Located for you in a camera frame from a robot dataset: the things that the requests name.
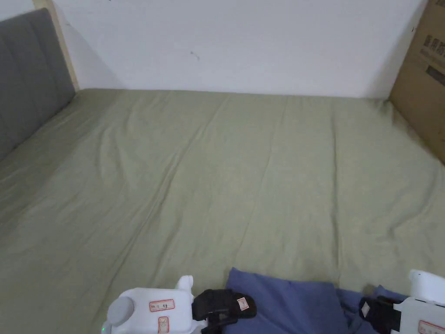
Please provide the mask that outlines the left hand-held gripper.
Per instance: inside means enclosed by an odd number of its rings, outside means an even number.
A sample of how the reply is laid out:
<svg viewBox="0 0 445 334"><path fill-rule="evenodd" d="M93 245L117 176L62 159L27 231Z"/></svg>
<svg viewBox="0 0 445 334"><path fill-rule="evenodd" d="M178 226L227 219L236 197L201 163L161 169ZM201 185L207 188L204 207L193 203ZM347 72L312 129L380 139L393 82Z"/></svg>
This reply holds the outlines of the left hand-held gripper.
<svg viewBox="0 0 445 334"><path fill-rule="evenodd" d="M199 334L204 328L221 330L257 315L257 305L247 294L208 289L194 297L192 287L193 277L182 276L174 289L133 288L123 292L108 308L102 333Z"/></svg>

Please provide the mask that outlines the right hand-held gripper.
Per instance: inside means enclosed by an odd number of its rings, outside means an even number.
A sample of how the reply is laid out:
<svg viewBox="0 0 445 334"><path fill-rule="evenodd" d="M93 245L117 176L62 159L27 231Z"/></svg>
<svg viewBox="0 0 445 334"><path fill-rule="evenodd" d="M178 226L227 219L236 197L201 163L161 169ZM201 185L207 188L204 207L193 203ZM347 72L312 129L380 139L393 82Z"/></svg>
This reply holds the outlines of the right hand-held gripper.
<svg viewBox="0 0 445 334"><path fill-rule="evenodd" d="M443 334L445 332L445 279L420 270L409 273L410 295L391 303L385 297L362 297L359 315L378 334ZM392 311L395 324L390 326Z"/></svg>

